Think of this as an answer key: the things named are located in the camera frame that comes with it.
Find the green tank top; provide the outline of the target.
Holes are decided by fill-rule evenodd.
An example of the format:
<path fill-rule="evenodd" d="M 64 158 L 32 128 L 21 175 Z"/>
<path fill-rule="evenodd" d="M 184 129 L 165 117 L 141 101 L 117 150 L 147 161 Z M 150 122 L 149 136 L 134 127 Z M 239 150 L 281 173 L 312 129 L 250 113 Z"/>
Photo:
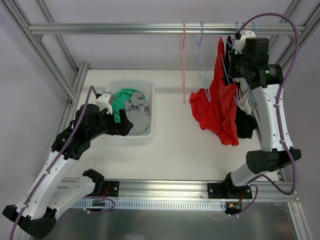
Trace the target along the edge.
<path fill-rule="evenodd" d="M 126 103 L 131 103 L 133 96 L 142 97 L 143 100 L 146 100 L 146 96 L 143 92 L 134 89 L 134 88 L 122 88 L 114 95 L 114 100 L 111 104 L 112 111 L 114 115 L 114 120 L 116 123 L 120 123 L 120 110 L 126 109 Z"/>

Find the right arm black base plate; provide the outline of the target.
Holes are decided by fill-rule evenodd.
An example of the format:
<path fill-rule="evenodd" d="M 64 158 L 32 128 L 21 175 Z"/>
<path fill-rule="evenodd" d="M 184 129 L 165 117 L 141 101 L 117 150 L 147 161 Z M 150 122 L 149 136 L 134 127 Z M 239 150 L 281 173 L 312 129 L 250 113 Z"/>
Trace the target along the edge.
<path fill-rule="evenodd" d="M 245 199 L 253 198 L 249 186 L 227 186 L 222 182 L 212 182 L 207 184 L 207 193 L 209 199 Z"/>

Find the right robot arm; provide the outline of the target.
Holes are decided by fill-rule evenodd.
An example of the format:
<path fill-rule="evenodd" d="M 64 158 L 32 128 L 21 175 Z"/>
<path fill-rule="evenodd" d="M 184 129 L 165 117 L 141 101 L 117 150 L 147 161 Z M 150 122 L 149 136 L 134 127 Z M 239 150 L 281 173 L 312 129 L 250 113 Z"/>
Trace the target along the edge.
<path fill-rule="evenodd" d="M 269 40 L 246 37 L 235 41 L 230 54 L 229 76 L 243 78 L 255 99 L 259 150 L 249 151 L 245 163 L 226 175 L 217 190 L 227 198 L 238 198 L 249 185 L 267 173 L 292 166 L 297 177 L 296 161 L 301 150 L 290 139 L 282 100 L 284 84 L 280 65 L 269 63 Z"/>

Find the black tank top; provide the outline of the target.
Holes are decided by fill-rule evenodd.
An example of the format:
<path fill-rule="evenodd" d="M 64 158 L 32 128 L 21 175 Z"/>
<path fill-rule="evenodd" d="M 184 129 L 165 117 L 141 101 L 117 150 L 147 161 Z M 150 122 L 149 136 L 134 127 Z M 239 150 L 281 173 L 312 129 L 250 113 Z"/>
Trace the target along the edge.
<path fill-rule="evenodd" d="M 242 91 L 241 89 L 241 96 L 249 95 L 249 90 L 246 89 Z M 253 131 L 256 129 L 257 122 L 255 118 L 250 115 L 247 115 L 245 112 L 240 110 L 238 105 L 236 105 L 236 116 L 235 116 L 235 125 L 237 127 L 237 136 L 240 139 L 251 139 L 253 135 Z"/>

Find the grey tank top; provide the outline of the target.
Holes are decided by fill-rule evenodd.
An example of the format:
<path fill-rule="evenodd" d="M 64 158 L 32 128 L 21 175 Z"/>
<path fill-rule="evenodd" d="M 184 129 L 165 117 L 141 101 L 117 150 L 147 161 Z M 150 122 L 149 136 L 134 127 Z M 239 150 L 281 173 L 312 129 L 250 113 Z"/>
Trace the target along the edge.
<path fill-rule="evenodd" d="M 142 134 L 150 124 L 151 108 L 147 100 L 142 97 L 135 96 L 131 98 L 132 102 L 125 104 L 125 112 L 127 119 L 133 124 L 129 135 L 135 136 Z"/>

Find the red tank top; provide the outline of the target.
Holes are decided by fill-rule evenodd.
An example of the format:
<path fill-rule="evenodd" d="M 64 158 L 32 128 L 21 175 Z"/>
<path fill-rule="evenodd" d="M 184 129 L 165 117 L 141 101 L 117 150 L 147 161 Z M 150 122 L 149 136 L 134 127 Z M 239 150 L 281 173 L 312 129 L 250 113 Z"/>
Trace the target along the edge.
<path fill-rule="evenodd" d="M 201 88 L 190 95 L 189 103 L 194 119 L 202 130 L 210 130 L 218 136 L 223 145 L 239 145 L 237 134 L 235 102 L 238 86 L 225 84 L 225 44 L 222 39 L 217 45 L 217 57 L 214 65 L 213 80 L 209 87 L 211 101 Z"/>

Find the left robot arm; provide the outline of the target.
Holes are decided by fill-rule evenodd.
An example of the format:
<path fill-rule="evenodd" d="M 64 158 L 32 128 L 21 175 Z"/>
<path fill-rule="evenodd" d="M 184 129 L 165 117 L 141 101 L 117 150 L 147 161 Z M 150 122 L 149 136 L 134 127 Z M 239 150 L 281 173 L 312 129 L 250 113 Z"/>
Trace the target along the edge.
<path fill-rule="evenodd" d="M 133 124 L 124 109 L 119 110 L 119 119 L 116 122 L 112 112 L 95 104 L 84 104 L 76 111 L 75 119 L 56 136 L 43 169 L 24 198 L 4 208 L 2 214 L 13 222 L 14 228 L 41 240 L 75 202 L 86 196 L 106 194 L 105 177 L 88 169 L 65 192 L 54 195 L 66 173 L 90 148 L 92 140 L 101 135 L 126 136 L 130 132 Z"/>

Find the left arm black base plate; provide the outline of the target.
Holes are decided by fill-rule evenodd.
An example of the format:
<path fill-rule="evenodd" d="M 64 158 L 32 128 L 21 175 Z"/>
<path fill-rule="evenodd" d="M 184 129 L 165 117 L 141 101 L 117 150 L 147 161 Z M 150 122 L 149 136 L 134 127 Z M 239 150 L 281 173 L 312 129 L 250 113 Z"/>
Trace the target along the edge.
<path fill-rule="evenodd" d="M 105 180 L 102 188 L 104 197 L 118 197 L 120 182 L 115 180 Z"/>

